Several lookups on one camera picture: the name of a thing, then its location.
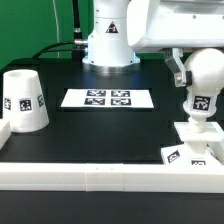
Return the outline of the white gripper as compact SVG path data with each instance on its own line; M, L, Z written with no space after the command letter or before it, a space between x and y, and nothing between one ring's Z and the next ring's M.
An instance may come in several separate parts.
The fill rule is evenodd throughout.
M192 84L182 48L224 47L224 0L131 0L128 44L136 53L164 48L176 87Z

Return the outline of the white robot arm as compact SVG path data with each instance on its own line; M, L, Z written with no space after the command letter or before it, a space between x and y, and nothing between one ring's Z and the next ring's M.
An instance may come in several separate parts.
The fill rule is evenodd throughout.
M94 28L88 36L86 67L104 73L139 62L138 53L165 51L176 86L191 73L186 51L224 48L224 0L93 0Z

